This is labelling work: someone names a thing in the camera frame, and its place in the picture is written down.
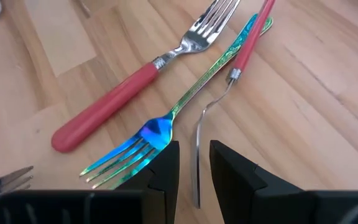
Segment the iridescent rainbow fork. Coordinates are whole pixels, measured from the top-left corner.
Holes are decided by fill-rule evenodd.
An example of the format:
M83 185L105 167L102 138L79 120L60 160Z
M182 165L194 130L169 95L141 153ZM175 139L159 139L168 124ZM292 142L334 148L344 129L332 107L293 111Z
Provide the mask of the iridescent rainbow fork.
M86 181L91 182L104 173L108 175L92 186L93 189L100 187L121 172L126 174L117 180L110 189L116 189L124 182L139 173L146 165L156 158L172 140L173 120L186 104L207 84L210 79L225 66L241 48L246 41L249 32L257 19L254 14L235 38L234 42L217 59L217 61L193 84L191 88L177 101L173 108L164 116L148 120L138 132L131 138L116 147L105 156L85 168L80 176L84 176L101 165L113 160L112 163L99 172L89 176Z

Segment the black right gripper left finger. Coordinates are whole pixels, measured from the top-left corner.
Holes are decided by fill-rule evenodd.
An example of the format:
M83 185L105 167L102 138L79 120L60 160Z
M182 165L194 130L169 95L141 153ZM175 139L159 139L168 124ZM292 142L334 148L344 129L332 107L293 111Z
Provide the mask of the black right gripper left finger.
M174 224L180 145L171 142L116 190L17 190L0 196L0 224Z

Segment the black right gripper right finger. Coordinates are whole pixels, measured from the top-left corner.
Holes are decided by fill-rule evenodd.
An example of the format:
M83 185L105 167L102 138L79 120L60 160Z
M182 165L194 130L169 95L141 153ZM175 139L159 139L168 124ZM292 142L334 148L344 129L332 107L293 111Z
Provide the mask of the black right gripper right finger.
M225 224L358 224L358 190L303 190L218 140L209 161Z

